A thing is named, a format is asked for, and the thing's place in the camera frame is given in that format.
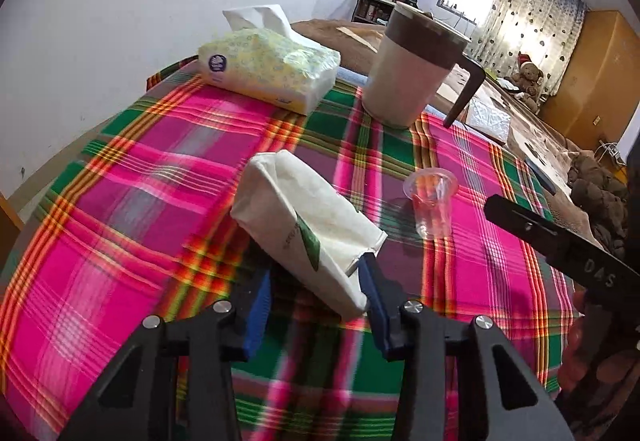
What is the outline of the person's right hand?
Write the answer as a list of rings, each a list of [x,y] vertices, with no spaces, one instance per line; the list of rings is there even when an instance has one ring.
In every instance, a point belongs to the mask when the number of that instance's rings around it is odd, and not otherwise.
[[[555,404],[577,440],[639,438],[639,299],[574,294]]]

